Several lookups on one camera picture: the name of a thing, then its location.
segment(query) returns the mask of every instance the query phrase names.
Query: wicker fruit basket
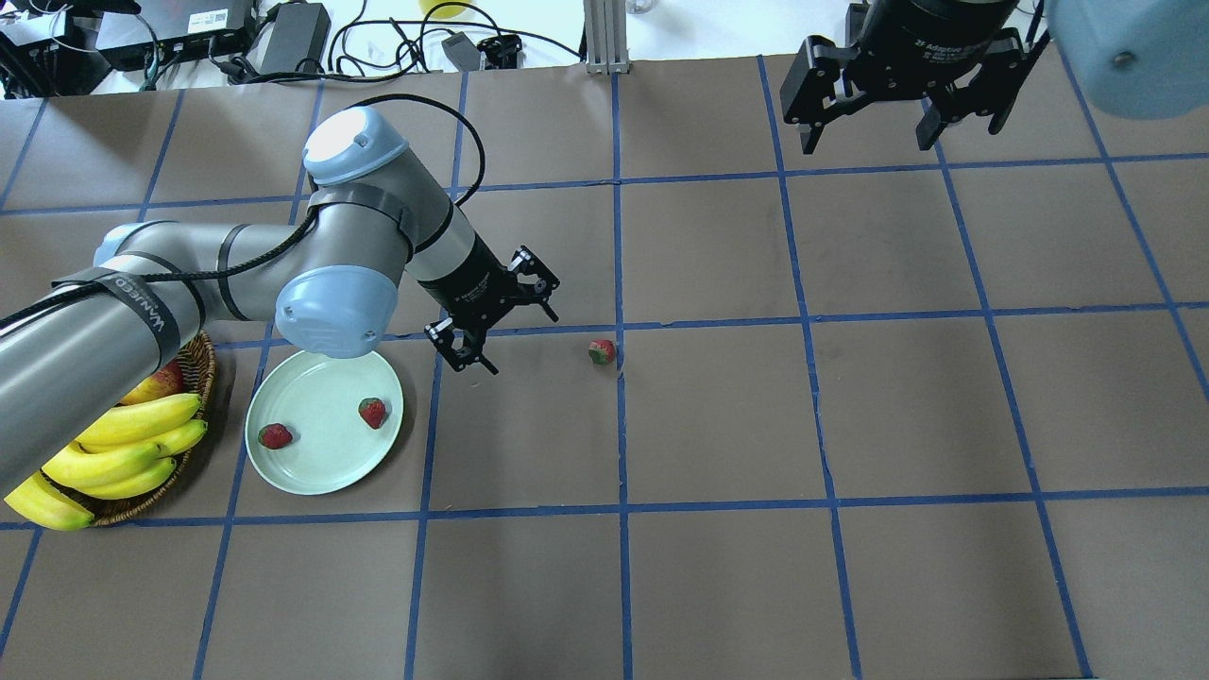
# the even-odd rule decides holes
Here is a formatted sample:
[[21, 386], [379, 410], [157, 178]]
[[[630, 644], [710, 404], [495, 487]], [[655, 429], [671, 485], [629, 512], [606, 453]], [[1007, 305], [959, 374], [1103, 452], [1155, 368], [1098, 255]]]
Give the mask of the wicker fruit basket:
[[[204, 332], [198, 333], [177, 355], [177, 363], [180, 364], [180, 373], [185, 378], [185, 391], [197, 392], [202, 397], [202, 407], [197, 409], [195, 419], [207, 420], [210, 405], [210, 391], [214, 388], [214, 378], [218, 364], [214, 357], [214, 344]], [[54, 484], [60, 491], [70, 496], [74, 501], [92, 511], [96, 517], [93, 526], [108, 526], [132, 519], [143, 514], [151, 506], [161, 502], [170, 490], [184, 484], [186, 476], [196, 472], [202, 461], [193, 460], [193, 449], [183, 451], [174, 456], [177, 469], [158, 488], [146, 494], [121, 499], [117, 501], [103, 501], [86, 496], [75, 489]]]

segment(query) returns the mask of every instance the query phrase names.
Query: red apple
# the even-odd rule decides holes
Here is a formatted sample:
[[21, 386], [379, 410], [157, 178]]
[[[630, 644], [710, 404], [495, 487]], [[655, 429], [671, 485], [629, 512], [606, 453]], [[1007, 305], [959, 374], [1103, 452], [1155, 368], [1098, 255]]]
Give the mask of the red apple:
[[172, 359], [168, 362], [168, 365], [152, 373], [150, 378], [135, 385], [134, 390], [131, 390], [118, 403], [125, 405], [141, 404], [158, 399], [160, 397], [175, 394], [184, 390], [185, 376], [181, 375], [180, 364], [177, 363], [177, 359]]

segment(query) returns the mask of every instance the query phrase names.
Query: banana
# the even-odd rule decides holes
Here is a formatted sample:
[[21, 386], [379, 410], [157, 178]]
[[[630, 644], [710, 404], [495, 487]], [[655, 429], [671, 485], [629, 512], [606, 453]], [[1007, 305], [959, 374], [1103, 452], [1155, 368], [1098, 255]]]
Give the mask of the banana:
[[[202, 440], [202, 437], [206, 434], [206, 430], [207, 425], [204, 420], [190, 419], [186, 420], [185, 425], [181, 425], [180, 427], [169, 430], [163, 434], [156, 434], [155, 437], [139, 439], [138, 442], [134, 443], [143, 444], [145, 442], [150, 442], [154, 444], [158, 444], [161, 449], [158, 457], [162, 459], [166, 456], [174, 456], [181, 451], [187, 451], [189, 449], [192, 449], [198, 442]], [[89, 454], [104, 454], [108, 451], [112, 451], [114, 449], [120, 449], [127, 445], [129, 444], [115, 444], [111, 446], [105, 444], [93, 444], [91, 446], [87, 446], [87, 451]]]
[[127, 477], [121, 482], [103, 486], [86, 486], [83, 489], [79, 489], [79, 491], [87, 494], [93, 499], [102, 499], [105, 501], [132, 499], [134, 496], [146, 494], [147, 491], [154, 491], [157, 486], [168, 480], [173, 469], [177, 469], [177, 459], [160, 459], [155, 461], [151, 467], [135, 474], [134, 477]]
[[93, 520], [87, 508], [51, 486], [41, 472], [22, 482], [4, 501], [34, 524], [58, 531], [83, 529]]
[[202, 405], [195, 392], [180, 392], [131, 407], [114, 407], [76, 437], [87, 449], [138, 442], [162, 434], [193, 417]]
[[154, 440], [126, 444], [104, 454], [88, 454], [71, 443], [54, 454], [42, 472], [73, 489], [104, 486], [143, 472], [158, 457], [160, 445]]

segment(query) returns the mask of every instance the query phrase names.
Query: light green plate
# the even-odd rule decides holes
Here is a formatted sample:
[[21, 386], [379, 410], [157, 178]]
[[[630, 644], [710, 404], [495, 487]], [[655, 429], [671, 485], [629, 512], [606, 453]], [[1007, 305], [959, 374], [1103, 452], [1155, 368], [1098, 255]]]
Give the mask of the light green plate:
[[[366, 397], [386, 402], [387, 420], [378, 430], [357, 414]], [[399, 436], [403, 413], [399, 376], [377, 352], [355, 359], [299, 352], [273, 369], [251, 398], [243, 439], [265, 482], [290, 494], [329, 494], [382, 462]], [[288, 427], [294, 442], [277, 450], [260, 445], [260, 428], [273, 422]]]

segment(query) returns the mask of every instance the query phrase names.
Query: yellow banana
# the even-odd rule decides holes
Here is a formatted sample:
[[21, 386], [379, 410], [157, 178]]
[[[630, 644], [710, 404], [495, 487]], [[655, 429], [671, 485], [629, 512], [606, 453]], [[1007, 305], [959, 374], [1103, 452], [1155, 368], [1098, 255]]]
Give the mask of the yellow banana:
[[145, 439], [104, 454], [88, 454], [71, 443], [54, 454], [54, 457], [42, 466], [42, 472], [73, 489], [104, 486], [143, 472], [158, 457], [160, 445]]
[[202, 405], [195, 392], [180, 392], [131, 407], [114, 407], [76, 437], [89, 445], [115, 445], [162, 434], [193, 417]]
[[173, 469], [177, 469], [177, 459], [160, 459], [151, 467], [134, 477], [128, 477], [121, 482], [104, 486], [86, 486], [80, 489], [80, 492], [105, 501], [131, 499], [147, 491], [154, 491], [157, 486], [167, 482]]
[[[174, 456], [181, 451], [187, 451], [189, 449], [192, 449], [198, 442], [201, 442], [202, 437], [206, 434], [206, 428], [207, 425], [204, 420], [190, 419], [186, 420], [185, 425], [181, 425], [180, 427], [174, 427], [164, 432], [163, 434], [156, 434], [155, 437], [139, 439], [138, 442], [135, 442], [135, 444], [143, 444], [146, 442], [150, 442], [152, 444], [158, 444], [160, 445], [158, 457], [162, 459], [164, 456]], [[104, 454], [108, 451], [112, 451], [114, 449], [121, 449], [122, 446], [128, 446], [128, 445], [131, 444], [115, 444], [115, 445], [92, 444], [91, 446], [87, 446], [87, 450], [91, 454]]]
[[80, 503], [63, 495], [35, 472], [21, 483], [4, 501], [22, 517], [47, 529], [74, 531], [92, 524], [93, 514]]

